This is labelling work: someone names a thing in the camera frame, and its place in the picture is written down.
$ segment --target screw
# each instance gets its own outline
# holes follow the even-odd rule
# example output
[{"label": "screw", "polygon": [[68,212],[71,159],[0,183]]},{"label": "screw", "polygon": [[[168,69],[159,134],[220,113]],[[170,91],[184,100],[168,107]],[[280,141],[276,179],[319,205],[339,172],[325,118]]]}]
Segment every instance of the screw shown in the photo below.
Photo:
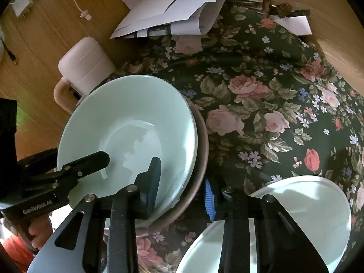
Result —
[{"label": "screw", "polygon": [[276,199],[272,195],[265,195],[264,200],[268,203],[274,202]]},{"label": "screw", "polygon": [[88,194],[84,197],[86,202],[91,202],[96,198],[96,196],[94,194]]},{"label": "screw", "polygon": [[136,185],[129,185],[126,187],[126,190],[130,193],[135,192],[137,189],[138,189],[138,187]]},{"label": "screw", "polygon": [[234,192],[234,188],[232,186],[226,186],[222,191],[229,194]]}]

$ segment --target floral tablecloth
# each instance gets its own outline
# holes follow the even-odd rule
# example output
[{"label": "floral tablecloth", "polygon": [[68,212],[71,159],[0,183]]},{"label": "floral tablecloth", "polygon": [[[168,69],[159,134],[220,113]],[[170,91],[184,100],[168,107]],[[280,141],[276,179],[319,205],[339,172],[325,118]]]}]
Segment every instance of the floral tablecloth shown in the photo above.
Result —
[{"label": "floral tablecloth", "polygon": [[[106,81],[127,74],[160,77],[199,107],[209,130],[209,169],[228,185],[250,194],[298,175],[335,182],[352,211],[342,261],[362,242],[364,98],[313,43],[226,3],[207,35],[152,37]],[[140,263],[149,272],[175,272],[209,223],[198,195],[177,221],[137,240]]]}]

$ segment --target white power adapter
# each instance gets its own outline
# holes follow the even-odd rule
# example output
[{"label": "white power adapter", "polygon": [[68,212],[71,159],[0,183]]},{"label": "white power adapter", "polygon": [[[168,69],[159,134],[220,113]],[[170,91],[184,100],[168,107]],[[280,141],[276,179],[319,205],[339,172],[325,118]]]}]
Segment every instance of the white power adapter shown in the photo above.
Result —
[{"label": "white power adapter", "polygon": [[16,17],[23,15],[32,5],[32,0],[15,0],[15,2],[11,3]]}]

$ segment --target finger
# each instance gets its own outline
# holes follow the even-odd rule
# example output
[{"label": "finger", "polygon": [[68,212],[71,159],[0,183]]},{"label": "finger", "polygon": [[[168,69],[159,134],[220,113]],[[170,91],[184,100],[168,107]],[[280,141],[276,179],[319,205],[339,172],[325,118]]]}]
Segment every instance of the finger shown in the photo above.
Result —
[{"label": "finger", "polygon": [[32,220],[30,226],[29,226],[29,234],[30,235],[38,235],[43,233],[44,229],[48,228],[50,226],[50,220],[48,217],[48,214],[42,215],[39,218],[36,218]]},{"label": "finger", "polygon": [[51,235],[52,235],[52,230],[47,230],[45,231],[45,233],[39,234],[32,240],[32,246],[34,248],[41,249]]}]

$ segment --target orange sleeve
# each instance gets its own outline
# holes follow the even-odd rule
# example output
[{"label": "orange sleeve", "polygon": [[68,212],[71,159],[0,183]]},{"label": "orange sleeve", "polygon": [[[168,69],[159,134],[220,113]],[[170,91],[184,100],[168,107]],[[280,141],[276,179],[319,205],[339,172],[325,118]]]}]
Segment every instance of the orange sleeve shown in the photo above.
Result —
[{"label": "orange sleeve", "polygon": [[24,241],[20,237],[13,235],[5,239],[3,247],[19,270],[26,272],[34,259],[34,255],[27,249]]}]

